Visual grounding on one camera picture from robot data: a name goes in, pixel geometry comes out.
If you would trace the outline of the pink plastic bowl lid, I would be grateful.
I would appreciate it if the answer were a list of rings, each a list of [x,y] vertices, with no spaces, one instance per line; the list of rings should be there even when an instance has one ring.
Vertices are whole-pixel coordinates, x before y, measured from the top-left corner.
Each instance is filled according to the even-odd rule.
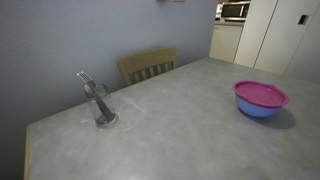
[[[265,108],[279,108],[289,102],[288,95],[278,87],[258,81],[235,82],[233,91],[246,102]]]

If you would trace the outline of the stainless microwave oven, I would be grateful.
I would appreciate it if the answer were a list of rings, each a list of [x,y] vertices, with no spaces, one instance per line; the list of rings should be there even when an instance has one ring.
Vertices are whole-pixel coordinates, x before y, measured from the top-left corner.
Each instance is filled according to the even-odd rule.
[[[250,1],[224,2],[221,18],[224,20],[244,21],[247,17]]]

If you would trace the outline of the silver metal fork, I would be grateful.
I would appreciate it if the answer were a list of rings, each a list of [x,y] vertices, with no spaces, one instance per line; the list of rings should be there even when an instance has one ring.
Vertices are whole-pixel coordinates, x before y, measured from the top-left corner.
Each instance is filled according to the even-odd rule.
[[[87,75],[84,71],[81,71],[77,74],[77,76],[82,80],[88,92],[96,98],[96,102],[101,113],[107,118],[108,121],[114,119],[114,114],[110,111],[107,105],[103,102],[101,97],[99,96],[99,91],[96,88],[96,84],[93,79]]]

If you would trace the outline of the white kitchen cabinet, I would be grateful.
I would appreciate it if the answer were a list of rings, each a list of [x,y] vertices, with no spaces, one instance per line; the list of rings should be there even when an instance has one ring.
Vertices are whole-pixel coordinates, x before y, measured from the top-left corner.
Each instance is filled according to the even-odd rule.
[[[233,63],[242,30],[242,26],[215,25],[209,56]]]

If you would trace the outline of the clear glass jar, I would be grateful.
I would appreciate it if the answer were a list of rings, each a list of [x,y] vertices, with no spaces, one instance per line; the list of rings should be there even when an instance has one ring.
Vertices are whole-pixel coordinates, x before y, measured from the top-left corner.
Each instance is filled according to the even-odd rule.
[[[112,105],[108,88],[104,84],[96,86],[94,93],[88,85],[85,86],[85,94],[89,98],[88,106],[97,126],[109,126],[116,120],[116,113]]]

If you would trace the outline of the wooden chair by wall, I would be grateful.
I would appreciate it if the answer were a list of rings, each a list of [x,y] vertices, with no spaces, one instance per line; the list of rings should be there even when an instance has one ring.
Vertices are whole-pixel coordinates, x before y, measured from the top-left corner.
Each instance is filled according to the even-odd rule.
[[[126,86],[163,74],[176,67],[176,49],[165,47],[125,56],[117,61]]]

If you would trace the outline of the blue plastic bowl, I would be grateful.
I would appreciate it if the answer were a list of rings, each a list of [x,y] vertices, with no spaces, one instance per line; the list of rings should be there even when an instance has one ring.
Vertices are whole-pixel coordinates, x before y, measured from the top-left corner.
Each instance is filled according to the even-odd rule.
[[[236,97],[235,101],[236,101],[236,105],[242,112],[253,117],[258,117],[258,118],[270,117],[276,114],[280,110],[280,108],[266,108],[266,107],[253,105],[243,100],[240,97]]]

